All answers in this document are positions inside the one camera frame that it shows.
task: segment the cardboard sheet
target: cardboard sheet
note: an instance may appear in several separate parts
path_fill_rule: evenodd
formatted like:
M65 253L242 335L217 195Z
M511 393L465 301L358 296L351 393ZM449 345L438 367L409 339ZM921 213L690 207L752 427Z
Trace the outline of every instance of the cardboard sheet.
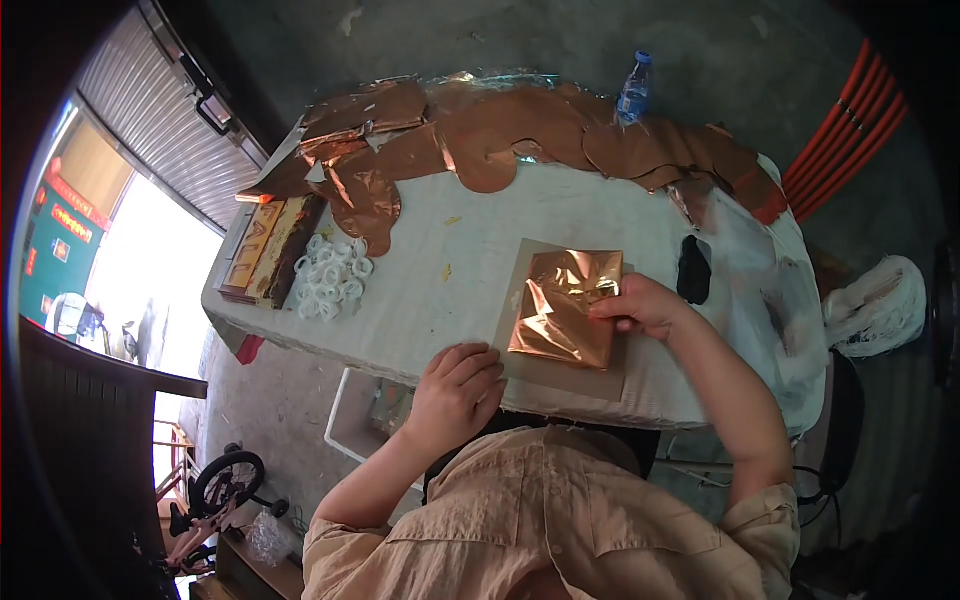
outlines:
M610 367L606 371L596 369L578 369L569 364L540 358L518 352L508 352L510 334L514 330L516 312L520 307L524 282L530 269L534 254L556 252L565 248L524 238L516 256L514 274L503 301L503 311L493 336L493 347L500 350L500 362L503 363L505 377L521 379L529 383L563 390L581 396L601 398L609 402L619 402L623 392L625 363L627 357L626 336L614 335ZM634 268L623 265L623 273L632 273Z

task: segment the black cable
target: black cable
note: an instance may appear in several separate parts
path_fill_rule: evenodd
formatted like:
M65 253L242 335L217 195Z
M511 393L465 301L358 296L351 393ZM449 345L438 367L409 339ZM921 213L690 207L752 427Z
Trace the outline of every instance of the black cable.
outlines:
M820 512L817 513L811 520L807 521L806 523L801 523L801 524L800 524L800 528L803 529L804 527L806 527L807 525L809 525L809 524L812 523L813 521L817 520L817 517L819 517L820 515L822 515L822 514L824 513L824 511L827 509L827 506L829 506L829 505L830 505L830 501L829 501L829 500L827 500L827 502L824 502L824 505L820 508Z
M807 473L812 473L816 475L818 478L820 477L820 471L818 471L815 468L800 467L799 465L794 465L793 468L795 470L801 470ZM820 512L814 515L813 518L807 521L806 523L801 523L800 527L801 529L803 529L813 521L817 520L817 518L819 518L820 515L822 515L824 511L827 509L827 506L830 505L830 500L833 500L833 508L835 509L835 512L837 514L837 547L841 548L843 547L843 543L842 543L843 542L843 524L840 520L840 500L837 498L836 493L824 494L823 490L820 490L819 492L817 492L817 495L815 496L811 496L809 498L799 497L797 498L797 500L799 504L816 504L823 497L827 498L827 502L824 502L824 505L821 507Z
M837 499L837 494L832 494L830 497L833 498L833 508L836 509L837 513L837 547L842 548L843 525L840 524L840 500Z

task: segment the red banner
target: red banner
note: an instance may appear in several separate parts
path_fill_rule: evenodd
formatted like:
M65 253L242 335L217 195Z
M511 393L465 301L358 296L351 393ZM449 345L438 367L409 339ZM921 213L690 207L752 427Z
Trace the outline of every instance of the red banner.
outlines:
M50 186L53 187L58 194L63 196L63 199L66 200L68 204L80 211L80 214L92 221L103 231L109 231L110 219L106 217L104 213L97 210L93 204L87 202L83 196L78 194L72 187L70 187L69 183L60 177L59 161L59 157L56 157L50 161L50 168L47 169L47 172L43 178L47 180L47 183L50 183Z
M62 206L60 206L57 203L54 203L54 209L53 209L53 212L51 212L51 214L53 215L54 219L57 219L58 221L60 221L60 223L63 224L64 227L73 231L77 235L77 237L84 240L87 244L90 243L90 240L93 238L93 231L87 229L86 227L84 227L84 224L74 219L73 215L63 210Z
M34 274L34 264L36 263L36 248L30 248L30 255L27 257L27 268L24 269L24 273L27 275Z

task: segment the black cloth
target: black cloth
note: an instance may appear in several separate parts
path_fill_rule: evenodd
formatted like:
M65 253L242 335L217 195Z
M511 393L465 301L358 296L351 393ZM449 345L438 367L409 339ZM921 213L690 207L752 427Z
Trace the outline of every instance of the black cloth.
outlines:
M660 432L649 429L634 429L632 427L613 427L610 425L594 425L590 423L578 423L572 420L557 419L554 417L543 417L541 415L531 415L530 413L515 413L498 409L480 433L472 440L460 446L455 450L447 452L437 462L430 466L423 475L423 506L426 506L426 490L430 485L430 480L441 473L453 458L465 447L479 440L484 436L493 433L510 431L518 427L546 427L547 425L575 425L589 431L600 431L608 433L620 442L623 442L633 451L636 461L640 465L640 477L646 479L650 476L650 469L654 466L654 459L657 457L657 446L660 444Z

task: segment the person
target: person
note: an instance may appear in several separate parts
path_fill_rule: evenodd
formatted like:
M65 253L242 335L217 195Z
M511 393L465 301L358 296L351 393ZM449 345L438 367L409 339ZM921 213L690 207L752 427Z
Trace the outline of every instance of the person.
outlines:
M320 503L303 598L787 598L800 547L793 464L759 376L674 292L627 275L592 317L666 344L733 462L717 525L636 475L612 436L548 425L477 439L391 530L406 490L475 436L507 383L458 344L427 366L408 420Z

